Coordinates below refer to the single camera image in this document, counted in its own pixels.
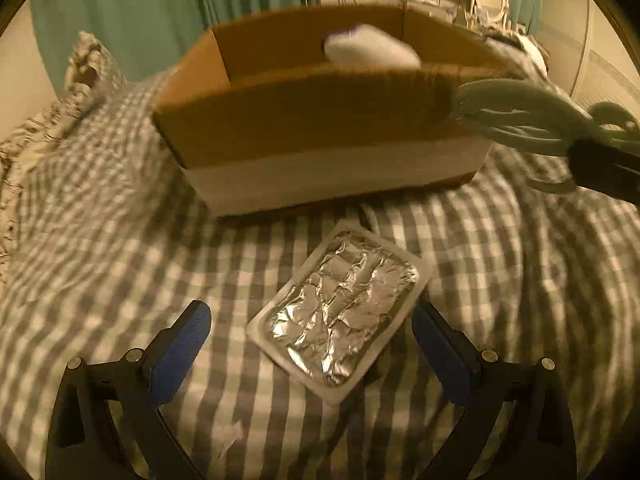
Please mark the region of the foil blister pill pack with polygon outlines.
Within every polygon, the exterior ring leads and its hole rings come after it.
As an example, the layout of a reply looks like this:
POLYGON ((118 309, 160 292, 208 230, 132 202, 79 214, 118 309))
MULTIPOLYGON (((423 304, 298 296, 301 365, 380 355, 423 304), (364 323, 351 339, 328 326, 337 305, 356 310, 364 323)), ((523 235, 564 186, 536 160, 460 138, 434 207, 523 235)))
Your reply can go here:
POLYGON ((340 404, 432 273, 424 259, 343 219, 247 324, 247 336, 313 394, 340 404))

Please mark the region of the white knit glove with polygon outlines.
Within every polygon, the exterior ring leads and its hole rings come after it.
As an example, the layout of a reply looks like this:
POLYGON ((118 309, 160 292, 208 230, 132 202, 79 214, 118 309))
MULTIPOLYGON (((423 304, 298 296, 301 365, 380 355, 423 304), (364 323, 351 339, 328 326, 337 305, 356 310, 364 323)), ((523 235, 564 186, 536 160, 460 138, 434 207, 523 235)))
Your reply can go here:
POLYGON ((334 32, 326 38, 323 52, 331 63, 341 66, 402 70, 418 70, 422 66, 413 47, 369 24, 334 32))

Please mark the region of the checkered pillow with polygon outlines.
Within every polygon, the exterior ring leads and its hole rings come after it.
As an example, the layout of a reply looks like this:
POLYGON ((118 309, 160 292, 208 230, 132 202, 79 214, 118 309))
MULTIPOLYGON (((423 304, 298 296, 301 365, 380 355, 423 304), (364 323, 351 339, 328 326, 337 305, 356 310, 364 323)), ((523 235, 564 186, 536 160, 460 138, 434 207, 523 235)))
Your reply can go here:
POLYGON ((72 54, 67 58, 64 90, 104 98, 126 83, 127 78, 110 50, 90 32, 78 32, 72 54))

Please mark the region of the brown cardboard box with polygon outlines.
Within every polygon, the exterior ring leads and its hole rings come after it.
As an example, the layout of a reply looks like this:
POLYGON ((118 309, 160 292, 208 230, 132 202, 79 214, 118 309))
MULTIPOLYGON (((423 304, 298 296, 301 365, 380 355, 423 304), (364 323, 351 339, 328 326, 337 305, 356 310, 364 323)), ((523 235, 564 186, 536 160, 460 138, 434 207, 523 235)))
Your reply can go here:
POLYGON ((466 82, 512 64, 459 27, 401 6, 299 6, 209 29, 153 105, 155 127, 217 217, 470 180, 487 140, 452 118, 466 82), (369 24, 418 70, 341 66, 323 44, 369 24))

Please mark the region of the floral black white quilt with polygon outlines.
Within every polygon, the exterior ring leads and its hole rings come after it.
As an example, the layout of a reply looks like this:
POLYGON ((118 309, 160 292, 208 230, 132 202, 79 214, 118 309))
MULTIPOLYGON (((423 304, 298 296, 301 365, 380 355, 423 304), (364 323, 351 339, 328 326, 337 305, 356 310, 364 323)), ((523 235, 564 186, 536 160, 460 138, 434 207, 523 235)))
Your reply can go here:
POLYGON ((6 284, 15 245, 15 216, 24 181, 61 137, 58 105, 26 119, 1 141, 1 285, 6 284))

